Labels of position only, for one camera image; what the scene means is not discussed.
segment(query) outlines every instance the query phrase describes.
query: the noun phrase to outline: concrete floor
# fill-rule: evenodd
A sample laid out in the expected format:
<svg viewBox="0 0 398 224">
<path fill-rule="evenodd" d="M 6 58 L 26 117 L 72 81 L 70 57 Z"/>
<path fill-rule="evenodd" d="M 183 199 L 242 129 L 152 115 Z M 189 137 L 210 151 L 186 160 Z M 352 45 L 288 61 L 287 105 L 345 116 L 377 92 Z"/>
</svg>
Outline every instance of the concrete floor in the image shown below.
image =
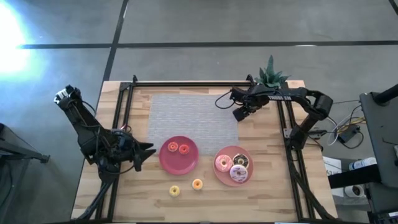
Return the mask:
<svg viewBox="0 0 398 224">
<path fill-rule="evenodd" d="M 109 49 L 15 50 L 16 44 L 111 43 L 122 0 L 0 1 L 0 123 L 44 154 L 32 161 L 7 223 L 48 223 L 70 217 L 83 156 L 76 134 L 53 103 L 72 84 L 94 107 Z M 388 0 L 131 0 L 120 43 L 217 41 L 398 40 L 398 15 Z M 110 80 L 242 80 L 258 74 L 270 55 L 275 69 L 335 101 L 355 100 L 398 82 L 398 45 L 118 49 Z M 335 105 L 340 120 L 358 105 Z M 320 127 L 330 128 L 327 122 Z M 369 138 L 325 156 L 372 156 Z M 359 220 L 339 208 L 339 216 Z"/>
</svg>

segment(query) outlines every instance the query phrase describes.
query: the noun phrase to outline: small donut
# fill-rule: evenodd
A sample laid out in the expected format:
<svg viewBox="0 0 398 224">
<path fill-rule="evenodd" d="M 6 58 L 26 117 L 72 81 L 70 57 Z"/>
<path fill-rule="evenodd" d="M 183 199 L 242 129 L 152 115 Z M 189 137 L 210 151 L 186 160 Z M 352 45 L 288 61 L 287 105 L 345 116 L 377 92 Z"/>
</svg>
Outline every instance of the small donut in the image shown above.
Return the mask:
<svg viewBox="0 0 398 224">
<path fill-rule="evenodd" d="M 195 190 L 200 190 L 203 187 L 203 182 L 200 179 L 196 179 L 192 182 L 192 187 Z"/>
<path fill-rule="evenodd" d="M 183 154 L 183 155 L 188 154 L 188 152 L 189 152 L 189 146 L 187 146 L 187 145 L 181 145 L 179 151 L 180 151 L 180 153 Z"/>
<path fill-rule="evenodd" d="M 234 165 L 237 165 L 237 164 L 242 165 L 245 168 L 249 167 L 249 159 L 244 154 L 238 154 L 238 155 L 234 156 L 233 163 L 234 163 Z"/>
<path fill-rule="evenodd" d="M 243 183 L 248 178 L 248 170 L 242 165 L 234 165 L 229 171 L 231 178 L 239 183 Z"/>
<path fill-rule="evenodd" d="M 178 144 L 176 142 L 170 142 L 167 146 L 170 152 L 175 152 L 178 149 Z"/>
<path fill-rule="evenodd" d="M 219 155 L 216 159 L 216 168 L 221 172 L 228 172 L 232 167 L 232 159 L 227 155 Z"/>
<path fill-rule="evenodd" d="M 170 190 L 169 190 L 169 194 L 171 197 L 177 197 L 180 195 L 180 188 L 176 185 L 173 185 Z"/>
</svg>

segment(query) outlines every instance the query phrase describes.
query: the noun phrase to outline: orange donut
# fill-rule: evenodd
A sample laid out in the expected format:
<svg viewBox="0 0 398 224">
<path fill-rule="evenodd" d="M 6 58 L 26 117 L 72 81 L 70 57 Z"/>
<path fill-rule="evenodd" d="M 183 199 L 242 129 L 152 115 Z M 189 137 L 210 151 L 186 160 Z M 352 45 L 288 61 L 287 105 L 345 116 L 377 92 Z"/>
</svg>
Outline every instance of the orange donut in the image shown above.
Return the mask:
<svg viewBox="0 0 398 224">
<path fill-rule="evenodd" d="M 175 152 L 178 149 L 178 144 L 176 142 L 170 142 L 167 146 L 170 152 Z"/>
<path fill-rule="evenodd" d="M 187 146 L 187 145 L 181 145 L 179 151 L 180 151 L 180 153 L 183 154 L 183 155 L 188 154 L 188 152 L 189 152 L 189 146 Z"/>
<path fill-rule="evenodd" d="M 203 187 L 203 182 L 200 179 L 196 179 L 192 182 L 192 187 L 195 190 L 200 190 Z"/>
</svg>

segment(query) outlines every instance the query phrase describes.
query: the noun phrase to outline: gray placemat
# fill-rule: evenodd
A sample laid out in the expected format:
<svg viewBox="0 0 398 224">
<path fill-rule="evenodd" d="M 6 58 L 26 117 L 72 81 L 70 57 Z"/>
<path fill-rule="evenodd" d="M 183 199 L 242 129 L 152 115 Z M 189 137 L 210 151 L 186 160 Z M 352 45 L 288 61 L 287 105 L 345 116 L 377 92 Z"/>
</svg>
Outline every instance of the gray placemat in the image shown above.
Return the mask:
<svg viewBox="0 0 398 224">
<path fill-rule="evenodd" d="M 238 145 L 238 122 L 232 111 L 214 104 L 220 95 L 161 94 L 152 97 L 147 142 L 160 149 L 173 136 L 186 136 L 198 146 L 199 154 L 214 156 L 220 149 Z M 229 96 L 218 105 L 232 102 Z"/>
</svg>

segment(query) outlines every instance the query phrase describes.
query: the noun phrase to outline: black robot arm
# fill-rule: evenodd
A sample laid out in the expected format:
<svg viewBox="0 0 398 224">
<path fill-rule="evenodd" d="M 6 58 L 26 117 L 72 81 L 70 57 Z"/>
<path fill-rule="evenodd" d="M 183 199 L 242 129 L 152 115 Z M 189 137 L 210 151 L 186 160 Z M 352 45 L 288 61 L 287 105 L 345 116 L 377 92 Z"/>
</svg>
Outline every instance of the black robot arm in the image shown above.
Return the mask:
<svg viewBox="0 0 398 224">
<path fill-rule="evenodd" d="M 120 174 L 123 161 L 134 162 L 135 170 L 141 171 L 142 162 L 156 151 L 146 150 L 153 144 L 139 142 L 120 129 L 104 129 L 83 105 L 78 88 L 68 85 L 56 94 L 54 102 L 75 128 L 80 151 L 90 164 L 96 163 L 103 182 L 111 182 Z"/>
<path fill-rule="evenodd" d="M 315 98 L 314 104 L 307 96 Z M 235 109 L 233 114 L 237 121 L 255 113 L 262 106 L 268 104 L 270 100 L 294 101 L 302 106 L 308 113 L 301 125 L 296 125 L 290 133 L 288 145 L 292 149 L 303 149 L 308 138 L 308 132 L 315 123 L 329 116 L 333 100 L 319 91 L 311 91 L 306 88 L 268 88 L 262 84 L 255 84 L 248 90 L 242 90 L 238 87 L 232 87 L 230 99 L 238 102 L 241 107 Z"/>
</svg>

